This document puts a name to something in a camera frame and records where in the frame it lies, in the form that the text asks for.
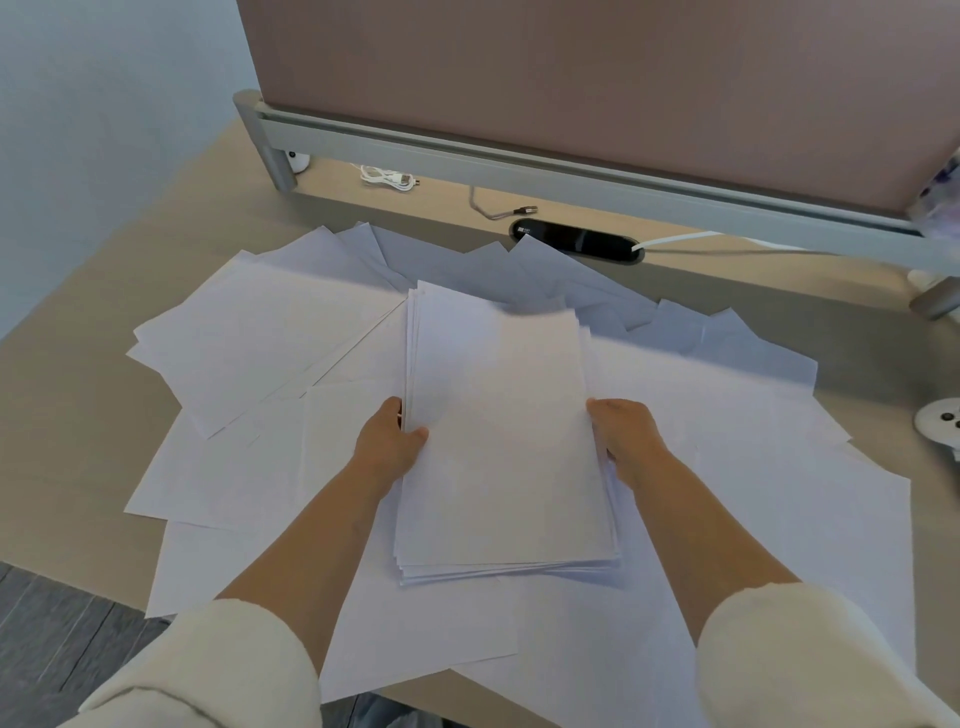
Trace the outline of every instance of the wooden desk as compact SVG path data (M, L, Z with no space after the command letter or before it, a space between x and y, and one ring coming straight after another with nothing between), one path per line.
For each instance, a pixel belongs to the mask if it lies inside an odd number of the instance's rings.
M461 185L424 181L401 195L320 160L300 188L319 197L276 193L234 124L0 343L0 560L146 604L163 523L122 511L179 406L125 352L134 327L237 251L261 253L318 225L337 231L358 220L457 250L509 244L509 221L472 211ZM491 209L532 202L551 220L637 240L687 231L486 190L479 199ZM735 238L671 245L753 246ZM911 425L919 406L960 393L960 328L912 316L903 271L871 261L650 254L634 267L591 265L655 299L707 313L732 305L760 336L820 362L820 401L863 452L913 480L920 674L960 707L960 469ZM546 725L450 671L384 692L477 728Z

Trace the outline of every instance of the rolled-up sleeve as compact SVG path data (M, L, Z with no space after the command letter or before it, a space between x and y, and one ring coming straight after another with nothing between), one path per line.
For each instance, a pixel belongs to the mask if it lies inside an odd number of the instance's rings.
M855 604L806 584L733 595L697 647L717 728L960 728Z
M317 673L300 640L271 612L235 599L181 614L80 711L66 725L321 726Z

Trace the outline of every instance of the hand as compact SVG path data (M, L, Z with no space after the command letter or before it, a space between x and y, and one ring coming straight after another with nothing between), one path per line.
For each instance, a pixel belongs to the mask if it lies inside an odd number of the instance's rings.
M616 474L631 488L638 486L647 465L669 455L657 423L645 404L630 400L587 400L587 412L616 462Z
M390 397L367 420L357 437L350 465L373 478L380 497L414 467L429 432L400 430L400 397Z

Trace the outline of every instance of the person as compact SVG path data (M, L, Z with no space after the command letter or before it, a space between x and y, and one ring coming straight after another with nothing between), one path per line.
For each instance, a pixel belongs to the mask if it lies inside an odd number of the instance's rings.
M645 406L588 400L697 644L718 728L960 726L844 597L803 584L664 445ZM344 469L256 561L101 686L70 728L320 726L317 676L377 504L428 432L386 400Z

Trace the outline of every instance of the white sleeve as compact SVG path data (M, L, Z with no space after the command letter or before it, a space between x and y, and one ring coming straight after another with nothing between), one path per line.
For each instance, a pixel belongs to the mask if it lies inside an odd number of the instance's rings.
M724 601L697 646L717 728L960 728L960 717L843 596L771 584Z
M80 711L65 725L321 727L317 673L300 640L282 619L236 599L181 614Z

